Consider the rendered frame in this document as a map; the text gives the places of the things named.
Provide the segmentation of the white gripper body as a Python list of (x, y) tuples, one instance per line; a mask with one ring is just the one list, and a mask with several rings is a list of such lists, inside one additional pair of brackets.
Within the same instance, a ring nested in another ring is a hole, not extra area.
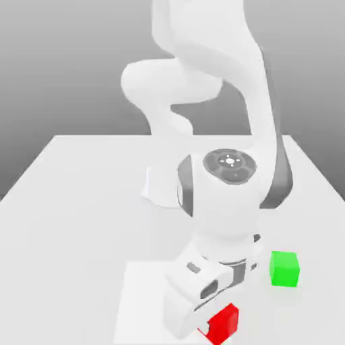
[(231, 303), (228, 290), (194, 303), (174, 288), (168, 287), (163, 299), (163, 323), (175, 338), (182, 340), (199, 327), (205, 327), (209, 319)]

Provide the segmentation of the small red cube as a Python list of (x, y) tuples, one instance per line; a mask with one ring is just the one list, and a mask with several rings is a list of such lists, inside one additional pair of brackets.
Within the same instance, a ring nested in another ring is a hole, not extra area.
[(238, 329), (239, 309), (231, 303), (208, 321), (210, 331), (207, 332), (206, 327), (199, 327), (198, 331), (213, 345), (222, 345)]

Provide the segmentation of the small green cube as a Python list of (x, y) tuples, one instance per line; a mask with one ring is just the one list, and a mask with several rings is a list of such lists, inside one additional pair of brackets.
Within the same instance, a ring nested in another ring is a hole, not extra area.
[(270, 257), (270, 279), (272, 286), (296, 288), (301, 268), (296, 253), (272, 251)]

